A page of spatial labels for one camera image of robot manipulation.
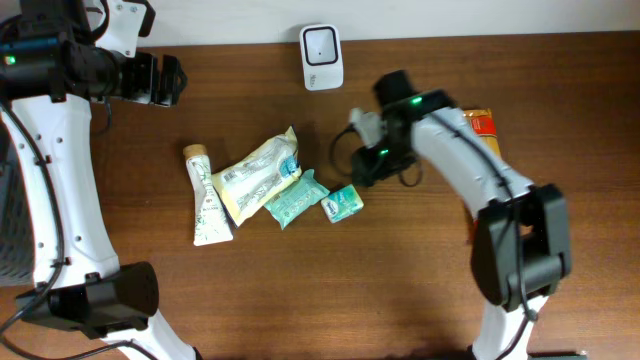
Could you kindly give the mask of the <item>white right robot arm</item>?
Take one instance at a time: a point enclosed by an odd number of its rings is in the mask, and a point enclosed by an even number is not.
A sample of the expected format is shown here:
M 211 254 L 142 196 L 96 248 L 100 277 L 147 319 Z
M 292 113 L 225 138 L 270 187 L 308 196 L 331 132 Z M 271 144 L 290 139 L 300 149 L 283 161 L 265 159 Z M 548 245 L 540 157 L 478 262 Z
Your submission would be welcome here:
M 472 359 L 527 359 L 542 307 L 572 270 L 567 202 L 497 155 L 443 90 L 417 92 L 405 71 L 373 87 L 379 113 L 352 109 L 363 142 L 351 158 L 354 184 L 370 187 L 428 161 L 462 198 L 473 221 L 471 272 L 486 303 Z

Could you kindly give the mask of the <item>white tube with cork cap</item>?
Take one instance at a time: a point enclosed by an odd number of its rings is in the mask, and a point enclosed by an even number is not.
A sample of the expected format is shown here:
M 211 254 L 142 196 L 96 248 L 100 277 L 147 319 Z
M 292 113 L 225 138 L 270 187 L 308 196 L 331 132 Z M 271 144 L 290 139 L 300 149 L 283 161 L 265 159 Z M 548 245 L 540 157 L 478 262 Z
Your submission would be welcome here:
M 231 241 L 232 230 L 223 203 L 213 185 L 207 149 L 202 144 L 183 149 L 186 169 L 194 190 L 194 245 L 204 246 Z

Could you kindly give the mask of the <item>small teal tissue pack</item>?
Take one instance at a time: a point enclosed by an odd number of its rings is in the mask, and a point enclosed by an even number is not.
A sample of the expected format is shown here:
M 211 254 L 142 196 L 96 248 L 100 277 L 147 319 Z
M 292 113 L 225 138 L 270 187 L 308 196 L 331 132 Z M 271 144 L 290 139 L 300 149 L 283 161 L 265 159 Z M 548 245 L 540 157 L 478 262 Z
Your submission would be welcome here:
M 348 185 L 320 201 L 331 223 L 340 222 L 364 208 L 364 202 L 353 185 Z

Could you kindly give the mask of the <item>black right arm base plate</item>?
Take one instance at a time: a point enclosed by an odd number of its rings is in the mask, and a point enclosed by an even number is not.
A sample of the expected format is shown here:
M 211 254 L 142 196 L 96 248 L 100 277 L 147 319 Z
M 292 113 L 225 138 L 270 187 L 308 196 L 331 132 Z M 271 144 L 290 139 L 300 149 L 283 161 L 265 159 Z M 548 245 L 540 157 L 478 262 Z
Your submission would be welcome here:
M 543 352 L 531 353 L 528 355 L 529 360 L 588 360 L 587 354 L 577 352 Z

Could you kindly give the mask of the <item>teal wet wipes pack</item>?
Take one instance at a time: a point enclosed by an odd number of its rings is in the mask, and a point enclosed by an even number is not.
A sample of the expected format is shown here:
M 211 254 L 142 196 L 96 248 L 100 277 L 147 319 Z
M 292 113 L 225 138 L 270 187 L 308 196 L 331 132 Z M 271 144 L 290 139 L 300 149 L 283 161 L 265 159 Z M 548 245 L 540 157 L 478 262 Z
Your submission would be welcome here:
M 309 207 L 329 195 L 329 190 L 317 182 L 314 175 L 313 169 L 306 170 L 298 180 L 264 205 L 282 230 Z

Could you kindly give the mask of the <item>cream yellow food pouch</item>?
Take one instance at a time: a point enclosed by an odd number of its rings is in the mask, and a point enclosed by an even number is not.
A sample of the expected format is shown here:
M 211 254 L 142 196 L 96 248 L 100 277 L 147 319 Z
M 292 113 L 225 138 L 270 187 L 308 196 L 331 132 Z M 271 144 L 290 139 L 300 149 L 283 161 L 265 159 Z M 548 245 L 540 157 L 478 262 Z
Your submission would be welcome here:
M 290 126 L 243 160 L 212 175 L 214 188 L 236 227 L 301 177 L 298 149 L 296 132 Z

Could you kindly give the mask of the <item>orange spaghetti package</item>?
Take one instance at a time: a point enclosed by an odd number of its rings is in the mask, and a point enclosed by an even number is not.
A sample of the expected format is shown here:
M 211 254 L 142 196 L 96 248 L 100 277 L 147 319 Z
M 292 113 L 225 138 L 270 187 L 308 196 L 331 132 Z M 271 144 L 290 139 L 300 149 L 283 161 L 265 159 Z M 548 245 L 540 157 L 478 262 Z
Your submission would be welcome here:
M 469 109 L 464 111 L 464 116 L 471 125 L 474 132 L 489 146 L 489 148 L 499 157 L 502 157 L 497 130 L 493 115 L 490 109 Z M 468 244 L 473 243 L 477 221 L 473 218 L 467 207 L 464 207 L 466 226 L 468 230 Z

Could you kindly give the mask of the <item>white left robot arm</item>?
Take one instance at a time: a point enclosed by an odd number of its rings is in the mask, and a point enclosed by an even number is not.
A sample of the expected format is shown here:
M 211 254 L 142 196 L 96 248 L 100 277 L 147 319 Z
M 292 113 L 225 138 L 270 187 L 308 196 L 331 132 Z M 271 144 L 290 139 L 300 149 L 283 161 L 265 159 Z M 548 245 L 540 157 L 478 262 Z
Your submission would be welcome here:
M 32 223 L 31 291 L 15 319 L 102 341 L 131 359 L 195 359 L 159 309 L 146 262 L 121 265 L 91 163 L 91 106 L 174 106 L 179 61 L 139 52 L 146 1 L 24 1 L 1 26 L 1 117 L 17 151 Z

